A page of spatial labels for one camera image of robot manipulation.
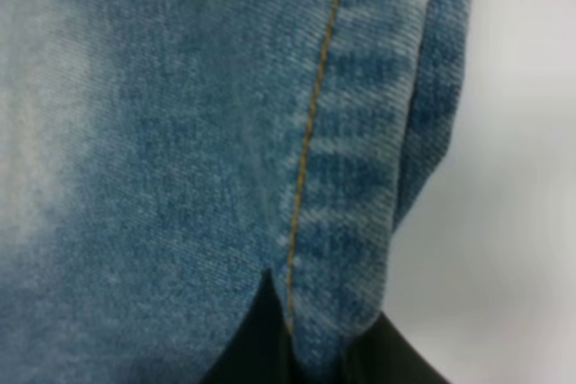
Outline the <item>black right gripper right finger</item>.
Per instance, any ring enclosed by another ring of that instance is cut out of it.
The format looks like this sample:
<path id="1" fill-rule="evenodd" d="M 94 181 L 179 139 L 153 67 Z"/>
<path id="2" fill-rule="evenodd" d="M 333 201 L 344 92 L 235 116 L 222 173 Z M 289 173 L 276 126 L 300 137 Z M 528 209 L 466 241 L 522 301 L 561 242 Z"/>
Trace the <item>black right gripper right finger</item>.
<path id="1" fill-rule="evenodd" d="M 346 349 L 337 383 L 448 384 L 381 313 Z"/>

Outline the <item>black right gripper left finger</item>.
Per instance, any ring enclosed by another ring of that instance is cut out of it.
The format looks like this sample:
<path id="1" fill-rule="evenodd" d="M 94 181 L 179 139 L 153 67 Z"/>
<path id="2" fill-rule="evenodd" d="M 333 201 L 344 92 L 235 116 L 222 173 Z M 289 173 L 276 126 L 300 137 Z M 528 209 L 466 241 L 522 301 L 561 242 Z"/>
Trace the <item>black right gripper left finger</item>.
<path id="1" fill-rule="evenodd" d="M 300 383 L 272 275 L 264 272 L 256 298 L 238 332 L 202 379 L 212 384 Z"/>

